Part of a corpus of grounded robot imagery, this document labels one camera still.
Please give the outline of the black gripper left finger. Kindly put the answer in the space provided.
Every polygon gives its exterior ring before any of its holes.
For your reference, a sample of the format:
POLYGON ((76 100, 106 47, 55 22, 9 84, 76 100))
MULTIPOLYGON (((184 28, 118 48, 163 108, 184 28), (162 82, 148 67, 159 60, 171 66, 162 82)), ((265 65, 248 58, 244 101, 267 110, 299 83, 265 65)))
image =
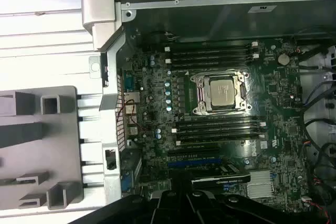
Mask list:
POLYGON ((174 174, 171 189, 157 191, 150 200, 128 195, 72 223, 179 223, 185 182, 184 174, 174 174))

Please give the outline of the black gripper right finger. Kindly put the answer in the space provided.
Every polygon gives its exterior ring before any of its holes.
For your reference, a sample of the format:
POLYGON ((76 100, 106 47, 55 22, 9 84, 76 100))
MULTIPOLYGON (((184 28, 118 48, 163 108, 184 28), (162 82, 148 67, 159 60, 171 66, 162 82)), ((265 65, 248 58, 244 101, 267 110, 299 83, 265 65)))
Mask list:
POLYGON ((198 223, 328 223, 328 217, 287 213, 241 195, 196 190, 190 174, 185 175, 185 198, 198 223))

